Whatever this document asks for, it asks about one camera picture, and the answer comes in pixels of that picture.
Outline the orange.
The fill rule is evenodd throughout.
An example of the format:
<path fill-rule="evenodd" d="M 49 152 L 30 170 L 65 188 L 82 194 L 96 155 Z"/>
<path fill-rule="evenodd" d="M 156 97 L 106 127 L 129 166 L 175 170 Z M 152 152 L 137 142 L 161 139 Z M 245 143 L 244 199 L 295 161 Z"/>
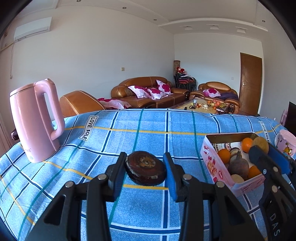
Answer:
<path fill-rule="evenodd" d="M 221 161 L 224 164 L 228 164 L 230 161 L 231 153 L 227 149 L 221 149 L 217 152 L 218 156 L 220 157 Z"/>
<path fill-rule="evenodd" d="M 253 139 L 244 138 L 241 142 L 241 149 L 245 153 L 249 153 L 250 148 L 252 147 Z"/>
<path fill-rule="evenodd" d="M 256 177 L 260 174 L 261 174 L 261 171 L 255 165 L 253 165 L 249 168 L 248 179 Z"/>

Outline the large brown round fruit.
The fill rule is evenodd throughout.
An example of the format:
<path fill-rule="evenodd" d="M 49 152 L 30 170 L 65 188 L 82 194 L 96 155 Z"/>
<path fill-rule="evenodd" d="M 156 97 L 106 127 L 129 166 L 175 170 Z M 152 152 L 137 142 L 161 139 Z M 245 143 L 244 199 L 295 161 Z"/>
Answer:
<path fill-rule="evenodd" d="M 249 164 L 248 161 L 242 157 L 240 151 L 230 158 L 228 172 L 230 175 L 237 174 L 244 180 L 247 179 L 249 173 Z"/>

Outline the small yellow round fruit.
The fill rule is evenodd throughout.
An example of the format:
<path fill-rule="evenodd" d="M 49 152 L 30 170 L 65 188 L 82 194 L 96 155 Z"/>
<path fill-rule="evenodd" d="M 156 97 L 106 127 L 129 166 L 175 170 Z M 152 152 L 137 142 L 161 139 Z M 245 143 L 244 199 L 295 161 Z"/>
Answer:
<path fill-rule="evenodd" d="M 265 154 L 269 152 L 268 141 L 263 137 L 256 137 L 252 142 L 252 146 L 258 146 Z"/>

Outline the pink cartoon cup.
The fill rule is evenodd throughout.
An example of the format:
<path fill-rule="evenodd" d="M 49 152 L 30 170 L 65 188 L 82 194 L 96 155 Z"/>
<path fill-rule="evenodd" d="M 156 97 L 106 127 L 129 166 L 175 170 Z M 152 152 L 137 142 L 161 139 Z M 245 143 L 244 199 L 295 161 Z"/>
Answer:
<path fill-rule="evenodd" d="M 287 130 L 280 130 L 275 137 L 274 145 L 285 156 L 293 158 L 296 149 L 296 137 Z"/>

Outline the pink electric kettle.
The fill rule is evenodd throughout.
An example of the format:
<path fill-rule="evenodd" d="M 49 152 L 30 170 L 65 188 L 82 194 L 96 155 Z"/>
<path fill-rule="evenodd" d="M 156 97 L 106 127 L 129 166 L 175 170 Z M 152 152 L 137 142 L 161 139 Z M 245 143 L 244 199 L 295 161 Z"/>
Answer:
<path fill-rule="evenodd" d="M 32 163 L 47 160 L 60 148 L 65 130 L 55 83 L 37 81 L 10 93 L 11 114 L 27 158 Z"/>

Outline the wooden coffee table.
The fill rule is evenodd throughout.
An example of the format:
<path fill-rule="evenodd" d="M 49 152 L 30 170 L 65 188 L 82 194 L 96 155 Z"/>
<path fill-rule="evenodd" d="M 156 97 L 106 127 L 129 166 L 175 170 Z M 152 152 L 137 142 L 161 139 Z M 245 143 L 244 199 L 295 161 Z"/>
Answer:
<path fill-rule="evenodd" d="M 219 100 L 204 100 L 194 98 L 172 106 L 171 109 L 189 110 L 199 113 L 225 114 L 229 111 L 230 104 Z"/>

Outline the brown wooden door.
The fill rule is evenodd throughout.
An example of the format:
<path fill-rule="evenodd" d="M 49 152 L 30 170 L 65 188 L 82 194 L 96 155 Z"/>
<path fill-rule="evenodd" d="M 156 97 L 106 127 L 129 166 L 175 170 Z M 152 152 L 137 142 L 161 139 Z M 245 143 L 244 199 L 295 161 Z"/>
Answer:
<path fill-rule="evenodd" d="M 240 112 L 244 115 L 257 115 L 262 89 L 262 59 L 240 53 Z"/>

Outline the stacked dark chairs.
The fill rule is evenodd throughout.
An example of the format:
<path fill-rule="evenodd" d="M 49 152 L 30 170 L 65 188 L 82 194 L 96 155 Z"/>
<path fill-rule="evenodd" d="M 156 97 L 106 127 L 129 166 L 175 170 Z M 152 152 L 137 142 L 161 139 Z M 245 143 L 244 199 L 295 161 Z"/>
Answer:
<path fill-rule="evenodd" d="M 189 91 L 197 90 L 197 81 L 194 77 L 176 73 L 174 75 L 175 86 L 177 88 L 186 89 Z"/>

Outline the pink flower blanket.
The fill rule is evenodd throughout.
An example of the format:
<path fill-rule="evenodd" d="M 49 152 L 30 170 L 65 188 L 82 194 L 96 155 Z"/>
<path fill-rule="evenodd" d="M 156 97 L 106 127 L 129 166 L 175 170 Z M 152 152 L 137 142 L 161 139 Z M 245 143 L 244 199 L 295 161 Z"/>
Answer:
<path fill-rule="evenodd" d="M 119 99 L 105 99 L 99 98 L 97 100 L 105 109 L 126 109 L 131 108 L 132 106 L 126 102 Z"/>

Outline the pink flower pillow right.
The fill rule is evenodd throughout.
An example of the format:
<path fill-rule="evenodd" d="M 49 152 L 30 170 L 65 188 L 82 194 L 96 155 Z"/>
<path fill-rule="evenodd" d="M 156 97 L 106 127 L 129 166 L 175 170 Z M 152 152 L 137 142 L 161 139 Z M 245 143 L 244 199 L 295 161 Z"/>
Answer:
<path fill-rule="evenodd" d="M 169 84 L 167 83 L 163 83 L 160 80 L 156 80 L 157 84 L 158 84 L 158 90 L 167 94 L 167 95 L 171 95 L 171 87 Z"/>

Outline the pink flower pillow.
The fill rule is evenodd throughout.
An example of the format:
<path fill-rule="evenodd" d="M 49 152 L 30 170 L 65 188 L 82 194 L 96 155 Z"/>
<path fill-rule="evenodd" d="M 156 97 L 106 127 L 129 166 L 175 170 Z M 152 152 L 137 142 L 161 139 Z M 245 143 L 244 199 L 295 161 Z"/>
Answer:
<path fill-rule="evenodd" d="M 167 94 L 167 95 L 171 95 L 171 87 L 169 84 L 167 83 L 163 83 L 160 80 L 156 80 L 157 84 L 158 84 L 158 90 Z"/>
<path fill-rule="evenodd" d="M 154 87 L 148 88 L 147 92 L 149 93 L 149 97 L 152 100 L 159 100 L 168 96 Z"/>
<path fill-rule="evenodd" d="M 138 85 L 132 85 L 128 87 L 132 92 L 135 93 L 137 98 L 149 98 L 149 93 L 147 92 L 147 89 L 145 87 L 141 87 Z"/>

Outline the tall patterned floor vase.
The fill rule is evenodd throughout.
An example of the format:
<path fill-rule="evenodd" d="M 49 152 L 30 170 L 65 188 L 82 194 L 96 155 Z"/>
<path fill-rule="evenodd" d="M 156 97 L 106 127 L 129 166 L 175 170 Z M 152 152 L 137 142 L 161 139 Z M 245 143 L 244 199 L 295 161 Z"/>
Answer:
<path fill-rule="evenodd" d="M 178 69 L 180 68 L 180 60 L 174 60 L 173 62 L 173 67 L 174 67 L 174 71 L 173 71 L 173 75 L 176 75 Z"/>

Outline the pink flower pillow left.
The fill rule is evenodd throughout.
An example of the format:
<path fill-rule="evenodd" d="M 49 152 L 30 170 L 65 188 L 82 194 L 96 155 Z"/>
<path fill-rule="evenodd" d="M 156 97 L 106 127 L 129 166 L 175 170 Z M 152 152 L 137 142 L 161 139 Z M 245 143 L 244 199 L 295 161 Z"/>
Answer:
<path fill-rule="evenodd" d="M 149 98 L 149 93 L 147 92 L 147 89 L 145 87 L 141 87 L 138 85 L 132 85 L 128 87 L 132 92 L 135 93 L 137 98 Z"/>

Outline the brown leather long sofa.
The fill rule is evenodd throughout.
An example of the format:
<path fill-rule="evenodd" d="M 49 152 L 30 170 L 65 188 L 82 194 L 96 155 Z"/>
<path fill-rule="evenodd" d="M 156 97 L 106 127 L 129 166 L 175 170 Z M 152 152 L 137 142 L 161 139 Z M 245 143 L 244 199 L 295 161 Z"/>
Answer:
<path fill-rule="evenodd" d="M 114 87 L 112 99 L 129 103 L 132 108 L 170 108 L 189 99 L 189 90 L 175 88 L 160 76 L 130 78 Z"/>

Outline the white air conditioner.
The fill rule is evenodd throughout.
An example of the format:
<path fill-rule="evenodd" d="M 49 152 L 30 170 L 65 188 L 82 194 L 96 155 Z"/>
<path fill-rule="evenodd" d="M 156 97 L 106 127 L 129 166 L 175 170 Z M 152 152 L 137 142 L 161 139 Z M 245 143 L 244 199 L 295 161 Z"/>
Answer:
<path fill-rule="evenodd" d="M 16 28 L 14 34 L 14 42 L 19 42 L 28 37 L 50 31 L 52 17 L 43 18 L 29 22 Z"/>

